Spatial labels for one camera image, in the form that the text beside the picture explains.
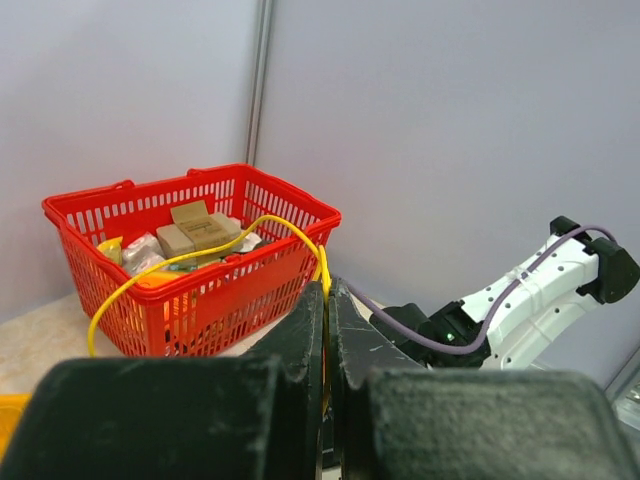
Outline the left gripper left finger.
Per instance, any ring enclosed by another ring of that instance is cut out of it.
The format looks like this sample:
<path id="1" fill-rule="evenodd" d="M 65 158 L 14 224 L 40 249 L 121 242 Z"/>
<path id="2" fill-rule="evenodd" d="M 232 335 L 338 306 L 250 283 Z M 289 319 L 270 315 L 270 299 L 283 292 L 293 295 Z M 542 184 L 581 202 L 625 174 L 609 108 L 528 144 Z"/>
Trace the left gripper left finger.
<path id="1" fill-rule="evenodd" d="M 303 289 L 292 310 L 242 357 L 278 357 L 294 382 L 322 381 L 324 295 L 319 282 Z"/>

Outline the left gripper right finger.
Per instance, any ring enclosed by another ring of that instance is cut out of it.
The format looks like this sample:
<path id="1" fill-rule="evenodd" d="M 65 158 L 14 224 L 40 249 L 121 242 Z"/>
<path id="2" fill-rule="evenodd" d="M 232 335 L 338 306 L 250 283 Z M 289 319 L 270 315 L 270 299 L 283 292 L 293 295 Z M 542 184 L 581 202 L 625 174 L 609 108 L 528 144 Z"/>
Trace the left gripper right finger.
<path id="1" fill-rule="evenodd" d="M 357 390 L 373 370 L 424 370 L 360 314 L 339 278 L 333 279 L 329 293 L 328 331 L 333 390 Z"/>

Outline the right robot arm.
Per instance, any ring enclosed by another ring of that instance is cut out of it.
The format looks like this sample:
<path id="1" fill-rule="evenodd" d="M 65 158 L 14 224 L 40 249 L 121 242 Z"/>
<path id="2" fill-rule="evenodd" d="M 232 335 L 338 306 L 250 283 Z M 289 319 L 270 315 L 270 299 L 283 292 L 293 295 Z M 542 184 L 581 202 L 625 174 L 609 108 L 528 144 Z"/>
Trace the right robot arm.
<path id="1" fill-rule="evenodd" d="M 484 289 L 431 315 L 414 303 L 384 308 L 404 328 L 437 343 L 465 347 L 450 354 L 423 346 L 373 312 L 371 324 L 414 361 L 432 368 L 524 369 L 584 314 L 622 300 L 639 282 L 639 265 L 604 229 L 566 216 L 550 223 L 536 253 Z"/>

